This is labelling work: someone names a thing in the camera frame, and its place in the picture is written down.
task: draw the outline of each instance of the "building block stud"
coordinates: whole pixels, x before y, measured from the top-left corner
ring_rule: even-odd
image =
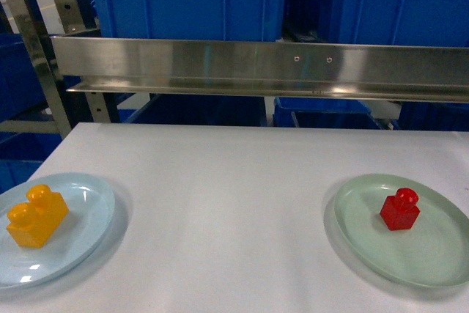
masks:
[[[391,231],[410,229],[420,214],[417,202],[417,193],[410,188],[400,188],[395,196],[386,197],[380,215],[388,229]]]
[[[8,212],[7,231],[22,247],[41,248],[68,214],[59,192],[36,185],[26,194],[29,202],[14,205]]]

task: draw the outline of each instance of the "plate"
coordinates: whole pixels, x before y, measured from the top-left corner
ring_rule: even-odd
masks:
[[[402,187],[417,192],[421,212],[412,229],[390,231],[381,207]],[[469,219],[437,191],[403,177],[368,174],[342,186],[334,213],[352,250],[384,277],[417,287],[469,281]]]
[[[26,192],[44,183],[60,192],[69,213],[42,248],[16,244],[7,214],[27,202]],[[114,214],[114,193],[103,180],[88,174],[54,174],[22,183],[0,195],[0,290],[39,284],[84,260],[98,245]]]

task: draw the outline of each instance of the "table surface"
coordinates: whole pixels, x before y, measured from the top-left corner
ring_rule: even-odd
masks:
[[[469,134],[80,124],[33,178],[102,177],[103,242],[48,283],[0,292],[0,312],[466,312],[469,286],[405,287],[344,244],[341,185],[407,177],[469,214]]]

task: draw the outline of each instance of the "metal rail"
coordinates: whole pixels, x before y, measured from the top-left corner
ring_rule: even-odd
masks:
[[[26,50],[36,71],[54,121],[62,137],[72,130],[72,117],[64,107],[64,90],[59,88],[62,77],[55,67],[55,55],[36,0],[7,0],[13,18],[23,37]],[[9,122],[6,126],[16,124]]]
[[[74,33],[85,29],[96,28],[89,0],[54,0],[59,12],[65,33]],[[90,110],[95,122],[119,122],[117,105],[112,95],[86,93],[85,97],[77,96],[74,110]]]
[[[469,102],[469,49],[53,37],[74,92]]]

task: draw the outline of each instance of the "metal bracket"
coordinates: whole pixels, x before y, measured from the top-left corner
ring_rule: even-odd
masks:
[[[74,33],[96,27],[89,0],[54,0],[65,33]],[[119,122],[116,103],[112,95],[95,93],[86,95],[89,110],[95,122]]]
[[[7,0],[7,2],[23,37],[53,119],[61,136],[65,137],[72,130],[72,124],[64,108],[64,90],[59,91],[56,85],[62,77],[54,75],[55,54],[39,6],[36,0]]]
[[[469,48],[53,37],[77,92],[469,101]]]

